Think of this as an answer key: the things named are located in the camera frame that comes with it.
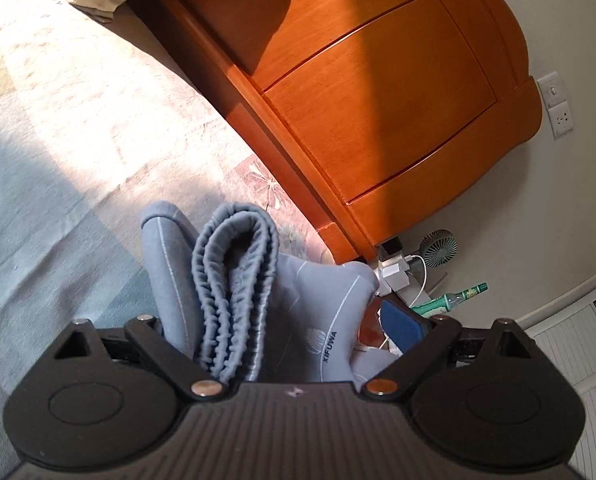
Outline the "orange wooden headboard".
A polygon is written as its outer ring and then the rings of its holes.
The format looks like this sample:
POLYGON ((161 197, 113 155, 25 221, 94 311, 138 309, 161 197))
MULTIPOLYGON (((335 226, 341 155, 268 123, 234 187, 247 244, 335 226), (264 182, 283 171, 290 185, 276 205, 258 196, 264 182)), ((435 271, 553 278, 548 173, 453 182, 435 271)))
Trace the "orange wooden headboard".
POLYGON ((504 0, 130 0, 335 260, 373 260, 542 123, 504 0))

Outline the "green glass bottle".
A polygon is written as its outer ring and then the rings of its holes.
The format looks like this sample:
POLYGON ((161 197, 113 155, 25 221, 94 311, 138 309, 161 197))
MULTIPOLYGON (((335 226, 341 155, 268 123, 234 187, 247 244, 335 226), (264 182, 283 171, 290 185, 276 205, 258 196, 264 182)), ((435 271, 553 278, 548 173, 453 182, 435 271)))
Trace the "green glass bottle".
POLYGON ((423 318, 432 318, 432 316, 450 313, 460 304, 476 297, 482 292, 488 290, 488 284, 481 283, 473 287, 469 287, 456 294, 445 294, 437 299, 430 300, 425 304, 412 307, 412 310, 423 318))

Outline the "small grey desk fan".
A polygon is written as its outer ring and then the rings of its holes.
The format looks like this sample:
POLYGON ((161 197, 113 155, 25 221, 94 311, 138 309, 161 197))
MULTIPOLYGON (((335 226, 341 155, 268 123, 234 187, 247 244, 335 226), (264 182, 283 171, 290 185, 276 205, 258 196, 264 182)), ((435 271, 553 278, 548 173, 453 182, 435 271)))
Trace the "small grey desk fan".
POLYGON ((439 268, 456 256, 457 248, 457 240, 452 232, 435 230, 420 242, 419 255, 429 268, 439 268))

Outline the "white light switch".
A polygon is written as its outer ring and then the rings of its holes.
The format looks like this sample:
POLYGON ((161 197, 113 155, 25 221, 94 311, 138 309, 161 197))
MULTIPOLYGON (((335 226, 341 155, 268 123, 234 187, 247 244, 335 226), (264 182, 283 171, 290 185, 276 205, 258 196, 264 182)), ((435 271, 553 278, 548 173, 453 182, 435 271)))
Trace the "white light switch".
POLYGON ((548 110, 563 103, 567 97, 564 94, 561 78, 557 72, 547 74, 537 81, 545 106, 548 110))

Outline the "white wall socket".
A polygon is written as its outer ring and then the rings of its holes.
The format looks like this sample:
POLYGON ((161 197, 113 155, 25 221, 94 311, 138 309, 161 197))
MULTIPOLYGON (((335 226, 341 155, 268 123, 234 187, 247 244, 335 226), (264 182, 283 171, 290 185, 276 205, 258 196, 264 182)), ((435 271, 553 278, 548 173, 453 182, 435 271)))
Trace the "white wall socket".
POLYGON ((567 101, 551 107, 548 110, 548 116, 552 125, 552 133, 554 133, 556 139, 559 139, 560 136, 564 136, 574 129, 573 118, 567 101))

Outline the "grey pyjama trousers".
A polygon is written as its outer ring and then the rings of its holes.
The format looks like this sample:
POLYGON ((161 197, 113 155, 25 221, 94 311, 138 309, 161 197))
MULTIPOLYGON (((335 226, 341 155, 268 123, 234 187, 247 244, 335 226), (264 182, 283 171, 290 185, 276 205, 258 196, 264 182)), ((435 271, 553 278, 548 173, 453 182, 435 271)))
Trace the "grey pyjama trousers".
POLYGON ((164 338, 223 384, 361 386, 397 358, 357 342, 374 271, 284 254, 258 206, 224 204, 195 229, 161 200, 144 210, 141 232, 164 338))

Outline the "white charger block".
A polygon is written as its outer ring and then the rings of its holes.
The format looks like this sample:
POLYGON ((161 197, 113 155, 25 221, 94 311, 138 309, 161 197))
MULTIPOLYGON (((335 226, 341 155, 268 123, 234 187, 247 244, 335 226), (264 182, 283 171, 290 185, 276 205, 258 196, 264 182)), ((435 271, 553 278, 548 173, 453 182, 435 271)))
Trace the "white charger block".
POLYGON ((411 270, 411 263, 415 259, 415 255, 398 254, 387 260, 379 261, 375 269, 379 282, 377 295, 383 297, 391 292, 398 292, 409 287, 411 284, 409 270, 411 270))

